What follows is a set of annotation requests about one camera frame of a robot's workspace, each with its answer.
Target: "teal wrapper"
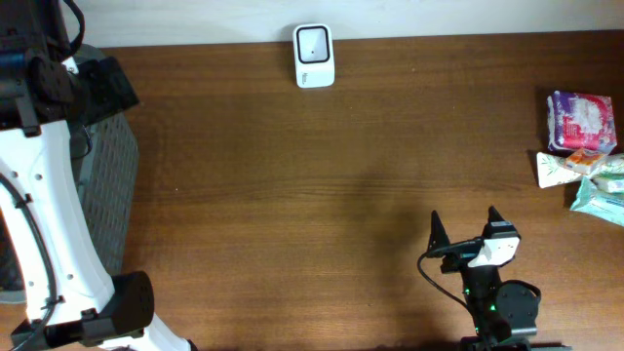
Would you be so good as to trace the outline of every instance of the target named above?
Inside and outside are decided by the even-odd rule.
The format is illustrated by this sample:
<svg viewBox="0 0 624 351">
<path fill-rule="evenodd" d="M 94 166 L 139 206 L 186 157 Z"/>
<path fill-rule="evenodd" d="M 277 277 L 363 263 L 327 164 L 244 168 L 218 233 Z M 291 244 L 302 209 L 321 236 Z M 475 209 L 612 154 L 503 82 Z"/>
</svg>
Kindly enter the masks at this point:
<svg viewBox="0 0 624 351">
<path fill-rule="evenodd" d="M 586 176 L 570 209 L 624 226 L 624 194 L 606 193 Z"/>
</svg>

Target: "tabletop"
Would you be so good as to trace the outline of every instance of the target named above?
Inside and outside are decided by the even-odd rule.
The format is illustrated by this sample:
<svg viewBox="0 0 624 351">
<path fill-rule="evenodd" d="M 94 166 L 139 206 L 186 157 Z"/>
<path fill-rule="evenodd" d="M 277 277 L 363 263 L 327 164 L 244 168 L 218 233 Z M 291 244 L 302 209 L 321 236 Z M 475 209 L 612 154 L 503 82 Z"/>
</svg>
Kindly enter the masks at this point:
<svg viewBox="0 0 624 351">
<path fill-rule="evenodd" d="M 503 280 L 542 290 L 535 342 L 624 344 L 624 228 L 540 189 L 546 97 L 611 96 L 624 144 L 624 32 L 334 42 L 302 90 L 292 43 L 107 49 L 141 100 L 124 271 L 200 350 L 446 345 L 470 316 L 416 270 L 437 210 L 452 241 L 488 207 L 522 235 Z M 459 275 L 424 268 L 461 293 Z M 0 348 L 24 317 L 0 306 Z M 66 349 L 79 349 L 70 346 Z"/>
</svg>

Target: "snack package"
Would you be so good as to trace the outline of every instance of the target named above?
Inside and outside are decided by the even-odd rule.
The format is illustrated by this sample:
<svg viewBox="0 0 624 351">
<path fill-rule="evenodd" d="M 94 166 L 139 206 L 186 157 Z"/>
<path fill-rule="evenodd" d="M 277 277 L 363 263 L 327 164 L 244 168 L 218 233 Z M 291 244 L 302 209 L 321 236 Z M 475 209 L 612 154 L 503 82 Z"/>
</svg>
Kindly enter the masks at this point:
<svg viewBox="0 0 624 351">
<path fill-rule="evenodd" d="M 586 148 L 608 154 L 617 145 L 610 97 L 555 92 L 548 108 L 550 150 Z"/>
<path fill-rule="evenodd" d="M 566 159 L 549 155 L 543 152 L 537 153 L 537 180 L 540 188 L 580 181 L 582 174 L 566 169 Z M 588 177 L 603 174 L 624 175 L 624 154 L 606 156 L 604 162 L 596 167 Z"/>
<path fill-rule="evenodd" d="M 599 189 L 607 193 L 624 193 L 624 174 L 603 174 L 592 178 Z"/>
<path fill-rule="evenodd" d="M 570 209 L 624 226 L 624 194 L 606 193 L 586 176 Z"/>
<path fill-rule="evenodd" d="M 579 149 L 565 159 L 564 167 L 587 176 L 605 161 L 605 157 L 602 152 Z"/>
</svg>

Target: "cable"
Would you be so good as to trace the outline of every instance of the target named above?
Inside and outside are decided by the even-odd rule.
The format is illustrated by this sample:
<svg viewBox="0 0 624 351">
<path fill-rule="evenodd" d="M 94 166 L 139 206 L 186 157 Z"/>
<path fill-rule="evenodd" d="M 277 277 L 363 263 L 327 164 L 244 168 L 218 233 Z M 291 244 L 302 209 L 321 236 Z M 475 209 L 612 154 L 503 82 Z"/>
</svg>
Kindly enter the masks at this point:
<svg viewBox="0 0 624 351">
<path fill-rule="evenodd" d="M 429 278 L 429 276 L 427 275 L 427 273 L 425 273 L 424 270 L 422 270 L 422 260 L 428 255 L 429 253 L 423 253 L 419 258 L 418 258 L 418 272 L 420 272 L 420 275 L 422 275 L 422 277 L 429 282 L 429 284 L 431 284 L 434 288 L 436 288 L 438 291 L 440 291 L 440 293 L 445 294 L 446 296 L 450 297 L 453 301 L 459 303 L 463 308 L 466 309 L 466 311 L 468 311 L 468 313 L 470 313 L 470 310 L 468 309 L 468 305 L 466 304 L 466 302 L 460 300 L 457 296 L 455 296 L 454 294 L 448 292 L 446 289 L 442 288 L 441 286 L 438 285 L 438 283 L 434 282 L 433 279 Z"/>
<path fill-rule="evenodd" d="M 82 40 L 85 38 L 85 15 L 83 15 L 82 11 L 78 8 L 78 5 L 74 3 L 73 0 L 63 0 L 65 4 L 69 7 L 74 16 L 78 20 L 78 25 L 80 25 L 80 29 L 78 31 L 78 35 L 76 38 L 69 43 L 69 52 L 65 54 L 66 58 L 70 58 L 78 52 L 80 46 L 82 45 Z"/>
<path fill-rule="evenodd" d="M 4 187 L 9 191 L 11 196 L 16 201 L 16 209 L 20 209 L 23 212 L 23 216 L 28 222 L 28 226 L 30 226 L 30 230 L 32 231 L 32 236 L 37 243 L 37 248 L 39 248 L 39 253 L 41 254 L 41 258 L 43 260 L 43 265 L 46 269 L 46 275 L 48 276 L 48 286 L 50 289 L 50 296 L 46 301 L 46 313 L 44 314 L 41 322 L 37 323 L 35 329 L 32 331 L 29 337 L 26 340 L 22 341 L 21 344 L 15 346 L 10 351 L 20 351 L 24 350 L 25 347 L 34 340 L 35 336 L 40 333 L 43 333 L 44 328 L 50 322 L 52 318 L 52 314 L 55 311 L 55 307 L 57 305 L 57 279 L 55 277 L 55 271 L 52 267 L 52 261 L 50 260 L 50 256 L 48 255 L 48 250 L 46 249 L 46 243 L 43 241 L 43 237 L 41 236 L 41 231 L 39 231 L 39 227 L 37 226 L 37 222 L 35 222 L 34 217 L 32 216 L 32 212 L 28 208 L 28 202 L 30 202 L 30 198 L 26 196 L 25 199 L 21 198 L 18 190 L 11 184 L 11 182 L 2 174 L 0 174 L 0 184 L 4 185 Z"/>
<path fill-rule="evenodd" d="M 80 160 L 82 158 L 87 157 L 87 155 L 89 155 L 91 151 L 94 149 L 94 142 L 91 140 L 91 134 L 89 133 L 85 125 L 82 126 L 82 131 L 85 134 L 85 137 L 87 137 L 87 152 L 85 152 L 84 155 L 72 157 L 71 161 L 76 161 L 76 160 Z"/>
</svg>

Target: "white wall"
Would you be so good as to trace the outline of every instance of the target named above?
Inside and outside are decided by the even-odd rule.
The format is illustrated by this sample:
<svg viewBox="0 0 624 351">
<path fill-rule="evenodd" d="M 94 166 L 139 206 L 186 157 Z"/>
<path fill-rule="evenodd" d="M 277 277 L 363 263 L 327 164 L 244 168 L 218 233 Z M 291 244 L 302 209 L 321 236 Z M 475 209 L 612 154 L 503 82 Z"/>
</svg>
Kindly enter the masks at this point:
<svg viewBox="0 0 624 351">
<path fill-rule="evenodd" d="M 75 0 L 99 47 L 286 41 L 319 21 L 335 39 L 624 29 L 624 0 Z M 70 35 L 76 20 L 65 11 Z"/>
</svg>

